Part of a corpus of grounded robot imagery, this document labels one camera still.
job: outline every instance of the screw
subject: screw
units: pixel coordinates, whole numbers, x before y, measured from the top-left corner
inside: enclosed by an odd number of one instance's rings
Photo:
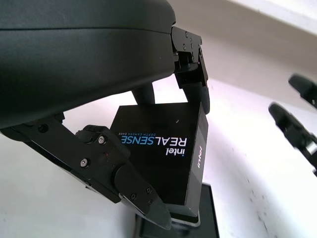
[[[137,198],[137,195],[135,193],[131,194],[131,200],[134,201]]]
[[[98,139],[99,144],[104,144],[105,138],[103,136],[100,136]]]
[[[42,124],[39,126],[38,130],[40,133],[46,133],[49,130],[49,126],[46,124]]]
[[[81,162],[80,162],[80,167],[86,167],[88,165],[88,160],[87,159],[83,159]]]

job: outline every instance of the curved black cover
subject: curved black cover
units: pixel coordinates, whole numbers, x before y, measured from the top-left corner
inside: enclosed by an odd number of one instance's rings
[[[0,1],[0,128],[174,72],[166,0]]]
[[[0,29],[125,28],[171,33],[166,0],[1,0]]]

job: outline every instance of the white wall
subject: white wall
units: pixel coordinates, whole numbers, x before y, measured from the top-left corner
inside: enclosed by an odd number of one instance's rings
[[[261,14],[317,34],[317,2],[314,0],[229,0]]]

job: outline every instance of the black base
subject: black base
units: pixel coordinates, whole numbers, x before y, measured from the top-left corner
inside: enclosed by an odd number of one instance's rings
[[[202,186],[199,211],[200,225],[198,227],[180,227],[179,224],[173,222],[170,231],[137,217],[134,238],[219,238],[210,185],[203,184]]]

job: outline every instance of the black box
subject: black box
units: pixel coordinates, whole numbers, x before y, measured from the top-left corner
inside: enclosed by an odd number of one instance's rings
[[[111,131],[170,212],[198,215],[208,132],[201,103],[121,106]]]

